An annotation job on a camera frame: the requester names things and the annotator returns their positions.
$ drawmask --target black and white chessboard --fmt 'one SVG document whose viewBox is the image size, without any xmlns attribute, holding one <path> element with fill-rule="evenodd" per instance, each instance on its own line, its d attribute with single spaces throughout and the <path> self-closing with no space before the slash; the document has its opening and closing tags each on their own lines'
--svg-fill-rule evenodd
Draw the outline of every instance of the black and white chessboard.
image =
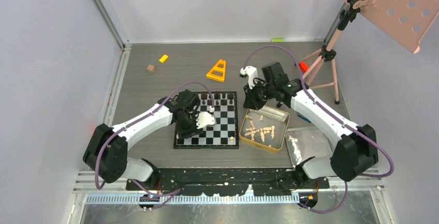
<svg viewBox="0 0 439 224">
<path fill-rule="evenodd" d="M 207 100 L 202 100 L 203 92 L 195 92 L 201 99 L 199 111 L 207 111 L 210 105 L 210 96 L 208 93 Z M 192 136 L 187 139 L 177 139 L 177 131 L 174 135 L 174 149 L 179 148 L 239 148 L 238 135 L 238 111 L 237 111 L 237 96 L 236 92 L 212 92 L 214 99 L 215 111 L 213 115 L 216 118 L 216 124 L 212 127 L 205 127 L 203 133 Z"/>
</svg>

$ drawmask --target brown cube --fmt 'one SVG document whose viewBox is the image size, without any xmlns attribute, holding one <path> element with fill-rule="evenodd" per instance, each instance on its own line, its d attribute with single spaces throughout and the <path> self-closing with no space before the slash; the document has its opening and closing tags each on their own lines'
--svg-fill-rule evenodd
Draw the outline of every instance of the brown cube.
<svg viewBox="0 0 439 224">
<path fill-rule="evenodd" d="M 147 71 L 148 71 L 149 73 L 154 73 L 154 72 L 155 72 L 155 66 L 153 66 L 153 65 L 148 65 L 148 67 L 147 67 Z"/>
</svg>

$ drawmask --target pink perforated board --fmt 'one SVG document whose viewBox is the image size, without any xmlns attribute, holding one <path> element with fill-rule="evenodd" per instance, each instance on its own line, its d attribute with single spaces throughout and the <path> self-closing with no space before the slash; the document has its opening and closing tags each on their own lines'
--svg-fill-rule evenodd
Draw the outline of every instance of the pink perforated board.
<svg viewBox="0 0 439 224">
<path fill-rule="evenodd" d="M 439 0 L 365 1 L 360 13 L 413 53 L 439 13 Z"/>
</svg>

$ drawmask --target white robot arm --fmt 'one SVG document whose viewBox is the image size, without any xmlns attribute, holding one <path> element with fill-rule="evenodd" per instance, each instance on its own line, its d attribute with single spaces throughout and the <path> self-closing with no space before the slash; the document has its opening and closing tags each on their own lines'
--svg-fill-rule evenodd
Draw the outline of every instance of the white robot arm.
<svg viewBox="0 0 439 224">
<path fill-rule="evenodd" d="M 163 100 L 164 98 L 151 109 L 129 121 L 112 127 L 105 124 L 96 127 L 83 156 L 83 161 L 90 168 L 95 168 L 97 155 L 102 148 L 102 144 L 115 131 L 125 129 L 124 132 L 114 137 L 105 148 L 106 150 L 100 161 L 99 176 L 106 183 L 112 183 L 118 178 L 135 179 L 140 182 L 145 182 L 150 178 L 154 166 L 145 159 L 130 158 L 127 153 L 137 142 L 154 131 L 175 122 L 179 137 L 188 138 L 200 134 L 206 126 L 215 125 L 215 117 L 210 114 L 213 112 L 213 107 L 209 106 L 208 111 L 210 113 L 196 111 L 200 99 L 198 95 L 189 90 L 180 92 L 174 99 L 169 99 L 153 113 Z M 139 121 L 148 114 L 151 114 L 151 116 Z"/>
<path fill-rule="evenodd" d="M 336 144 L 331 156 L 311 157 L 296 167 L 298 173 L 301 174 L 299 178 L 301 181 L 323 176 L 338 176 L 349 182 L 378 162 L 377 149 L 341 126 L 334 117 L 343 120 L 345 125 L 357 127 L 357 130 L 376 142 L 375 131 L 372 127 L 369 125 L 359 127 L 327 106 L 311 89 L 305 92 L 299 79 L 291 81 L 288 79 L 279 62 L 262 67 L 265 81 L 259 79 L 258 82 L 254 82 L 254 79 L 258 77 L 255 70 L 256 68 L 252 66 L 241 69 L 240 76 L 248 76 L 248 84 L 244 87 L 244 108 L 260 109 L 267 100 L 276 99 L 304 115 L 333 144 Z"/>
</svg>

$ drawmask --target gray floor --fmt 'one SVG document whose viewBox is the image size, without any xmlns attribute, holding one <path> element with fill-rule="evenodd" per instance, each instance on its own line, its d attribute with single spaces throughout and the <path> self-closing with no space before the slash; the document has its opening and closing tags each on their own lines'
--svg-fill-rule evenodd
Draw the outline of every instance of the gray floor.
<svg viewBox="0 0 439 224">
<path fill-rule="evenodd" d="M 342 191 L 319 192 L 319 202 L 315 208 L 332 209 L 339 204 L 343 194 Z M 311 213 L 296 204 L 167 205 L 145 213 L 139 211 L 138 205 L 86 205 L 81 223 L 114 223 L 112 221 L 115 220 L 125 224 L 379 223 L 371 195 L 367 191 L 349 192 L 344 205 L 330 214 Z"/>
<path fill-rule="evenodd" d="M 135 44 L 133 45 L 113 124 L 129 120 L 143 113 L 159 99 L 169 95 L 178 86 L 188 81 L 197 80 L 205 83 L 212 91 L 238 92 L 238 119 L 241 123 L 245 114 L 243 86 L 246 80 L 239 77 L 239 70 L 245 59 L 257 48 L 267 43 L 192 43 L 192 44 Z M 290 49 L 297 59 L 316 51 L 321 42 L 286 42 L 280 45 Z M 166 63 L 158 60 L 163 54 L 169 55 Z M 227 61 L 226 80 L 224 83 L 206 78 L 206 73 L 219 59 Z M 266 48 L 253 56 L 249 65 L 260 68 L 273 61 L 283 65 L 290 79 L 298 76 L 294 62 L 284 51 Z M 147 66 L 155 65 L 154 74 L 147 73 Z M 330 63 L 322 66 L 313 85 L 331 82 Z M 188 87 L 193 91 L 203 90 L 201 86 Z M 334 104 L 333 87 L 316 89 L 315 93 L 340 114 L 347 116 L 346 107 L 341 96 L 340 105 Z M 267 104 L 274 107 L 276 102 Z M 281 108 L 290 113 L 289 127 L 304 127 L 309 124 L 297 117 L 295 111 Z M 237 150 L 211 149 L 173 149 L 175 126 L 162 128 L 139 143 L 130 151 L 129 156 L 146 158 L 158 167 L 290 167 L 287 147 L 278 154 L 271 154 L 240 143 Z"/>
</svg>

